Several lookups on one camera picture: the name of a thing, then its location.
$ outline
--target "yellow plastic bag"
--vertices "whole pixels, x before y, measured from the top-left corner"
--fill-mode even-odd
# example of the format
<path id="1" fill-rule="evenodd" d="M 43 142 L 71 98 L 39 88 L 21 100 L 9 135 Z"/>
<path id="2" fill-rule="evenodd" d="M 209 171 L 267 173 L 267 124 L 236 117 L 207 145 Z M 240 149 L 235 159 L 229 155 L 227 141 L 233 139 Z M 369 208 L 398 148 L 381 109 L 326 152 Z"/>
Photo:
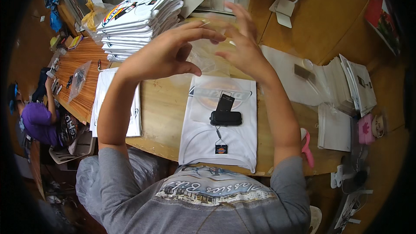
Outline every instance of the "yellow plastic bag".
<path id="1" fill-rule="evenodd" d="M 107 13 L 114 8 L 114 6 L 107 3 L 94 4 L 91 0 L 86 0 L 85 5 L 90 9 L 90 13 L 84 16 L 81 20 L 81 24 L 85 29 L 96 32 L 97 26 L 101 23 Z"/>

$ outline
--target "hand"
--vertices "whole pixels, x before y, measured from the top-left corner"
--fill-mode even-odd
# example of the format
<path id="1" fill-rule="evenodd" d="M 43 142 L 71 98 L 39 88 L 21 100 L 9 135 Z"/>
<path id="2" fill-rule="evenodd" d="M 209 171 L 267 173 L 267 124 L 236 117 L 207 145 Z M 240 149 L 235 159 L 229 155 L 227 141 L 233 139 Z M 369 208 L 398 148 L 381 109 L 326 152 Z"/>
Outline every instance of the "hand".
<path id="1" fill-rule="evenodd" d="M 257 46 L 257 29 L 250 14 L 240 4 L 224 2 L 224 6 L 235 13 L 240 32 L 232 25 L 228 25 L 227 30 L 231 33 L 232 40 L 236 44 L 236 50 L 218 51 L 215 55 L 228 60 L 256 81 L 267 83 L 269 78 L 273 78 L 277 74 Z"/>
<path id="2" fill-rule="evenodd" d="M 124 76 L 135 82 L 183 73 L 201 76 L 200 68 L 186 61 L 192 49 L 189 42 L 210 39 L 217 44 L 226 39 L 224 35 L 202 25 L 204 22 L 194 21 L 162 33 L 125 60 L 118 73 L 122 71 Z"/>
<path id="3" fill-rule="evenodd" d="M 48 78 L 45 81 L 45 87 L 46 90 L 51 90 L 52 89 L 52 79 L 48 76 Z"/>

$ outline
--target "label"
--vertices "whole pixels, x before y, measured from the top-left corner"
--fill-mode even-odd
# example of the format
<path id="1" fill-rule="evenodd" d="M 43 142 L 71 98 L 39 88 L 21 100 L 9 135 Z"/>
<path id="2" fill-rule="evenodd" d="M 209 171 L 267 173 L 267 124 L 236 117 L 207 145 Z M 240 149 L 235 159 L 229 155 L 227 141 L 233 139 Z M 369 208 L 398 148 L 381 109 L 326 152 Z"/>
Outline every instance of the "label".
<path id="1" fill-rule="evenodd" d="M 233 97 L 222 94 L 220 100 L 218 101 L 216 111 L 231 111 L 234 100 L 235 99 Z"/>
<path id="2" fill-rule="evenodd" d="M 215 145 L 215 153 L 216 154 L 227 154 L 228 153 L 228 146 L 227 145 Z"/>

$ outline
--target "tag string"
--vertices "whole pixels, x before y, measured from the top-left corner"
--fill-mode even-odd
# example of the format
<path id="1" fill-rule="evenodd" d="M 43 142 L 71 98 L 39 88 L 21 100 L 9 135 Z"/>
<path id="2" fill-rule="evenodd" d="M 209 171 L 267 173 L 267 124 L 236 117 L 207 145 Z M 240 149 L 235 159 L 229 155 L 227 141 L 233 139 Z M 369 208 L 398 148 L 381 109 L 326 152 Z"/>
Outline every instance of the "tag string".
<path id="1" fill-rule="evenodd" d="M 225 145 L 227 145 L 227 143 L 226 143 L 226 142 L 224 142 L 224 140 L 222 140 L 222 139 L 221 139 L 221 134 L 220 134 L 220 132 L 218 131 L 218 130 L 220 129 L 220 127 L 221 127 L 221 126 L 218 126 L 218 127 L 217 127 L 217 126 L 215 126 L 215 129 L 216 129 L 216 132 L 217 132 L 217 135 L 218 135 L 218 138 L 219 138 L 219 139 L 215 142 L 215 145 L 216 145 L 218 142 L 220 142 L 220 141 L 222 141 Z"/>

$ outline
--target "person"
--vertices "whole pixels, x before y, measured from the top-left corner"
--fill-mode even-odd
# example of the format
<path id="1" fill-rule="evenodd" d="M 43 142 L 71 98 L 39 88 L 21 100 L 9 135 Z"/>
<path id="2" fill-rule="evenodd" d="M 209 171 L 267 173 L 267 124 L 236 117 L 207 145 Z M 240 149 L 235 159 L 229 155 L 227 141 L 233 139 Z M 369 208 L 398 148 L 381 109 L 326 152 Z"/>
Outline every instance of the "person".
<path id="1" fill-rule="evenodd" d="M 53 146 L 55 150 L 69 147 L 76 139 L 83 125 L 65 109 L 61 112 L 55 107 L 52 94 L 52 79 L 45 82 L 48 107 L 43 103 L 24 103 L 17 83 L 8 87 L 10 113 L 17 111 L 20 116 L 20 129 L 42 144 Z"/>
<path id="2" fill-rule="evenodd" d="M 217 167 L 184 165 L 141 190 L 128 161 L 125 136 L 139 81 L 201 70 L 186 62 L 190 41 L 226 38 L 194 21 L 159 35 L 120 66 L 98 118 L 101 222 L 108 233 L 306 233 L 309 198 L 302 171 L 300 128 L 283 86 L 256 43 L 249 13 L 229 2 L 240 30 L 227 27 L 236 51 L 215 54 L 262 87 L 274 143 L 270 187 Z"/>

